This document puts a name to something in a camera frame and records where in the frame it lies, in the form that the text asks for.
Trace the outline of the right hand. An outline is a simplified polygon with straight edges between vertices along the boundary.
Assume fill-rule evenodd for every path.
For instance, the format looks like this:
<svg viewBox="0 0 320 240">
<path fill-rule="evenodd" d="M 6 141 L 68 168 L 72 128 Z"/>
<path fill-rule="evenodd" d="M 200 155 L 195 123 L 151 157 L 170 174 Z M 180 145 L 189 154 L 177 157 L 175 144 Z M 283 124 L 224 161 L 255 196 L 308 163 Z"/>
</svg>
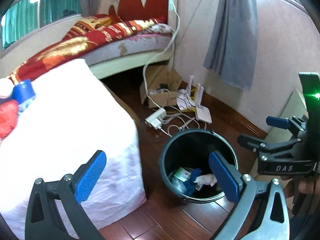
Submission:
<svg viewBox="0 0 320 240">
<path fill-rule="evenodd" d="M 281 180 L 285 187 L 283 188 L 284 195 L 287 203 L 287 207 L 289 209 L 292 209 L 293 207 L 293 196 L 295 192 L 298 190 L 301 194 L 313 194 L 313 191 L 315 190 L 315 195 L 317 198 L 319 198 L 319 176 L 317 177 L 316 181 L 316 188 L 313 188 L 314 185 L 314 178 L 313 177 L 307 177 L 302 178 L 299 180 L 298 184 L 295 182 L 295 180 L 292 177 L 289 176 L 281 176 Z"/>
</svg>

